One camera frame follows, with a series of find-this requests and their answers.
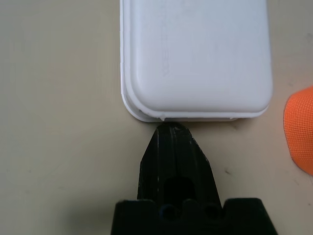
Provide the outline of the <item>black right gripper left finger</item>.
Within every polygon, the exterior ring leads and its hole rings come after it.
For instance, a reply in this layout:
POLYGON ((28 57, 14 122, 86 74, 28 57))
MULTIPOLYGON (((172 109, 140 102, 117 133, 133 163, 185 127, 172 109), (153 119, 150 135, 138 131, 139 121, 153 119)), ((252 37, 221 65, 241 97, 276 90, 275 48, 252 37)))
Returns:
POLYGON ((178 177, 176 124, 155 129, 139 167, 138 200, 172 200, 178 177))

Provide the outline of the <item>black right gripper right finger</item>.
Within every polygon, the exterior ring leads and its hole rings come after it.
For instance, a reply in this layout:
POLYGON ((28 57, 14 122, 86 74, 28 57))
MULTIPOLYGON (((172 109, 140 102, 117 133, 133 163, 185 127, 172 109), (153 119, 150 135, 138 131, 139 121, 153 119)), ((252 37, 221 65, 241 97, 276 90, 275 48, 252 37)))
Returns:
POLYGON ((221 208, 210 162, 185 126, 175 123, 171 129, 174 141, 175 172, 183 200, 193 199, 201 205, 221 208))

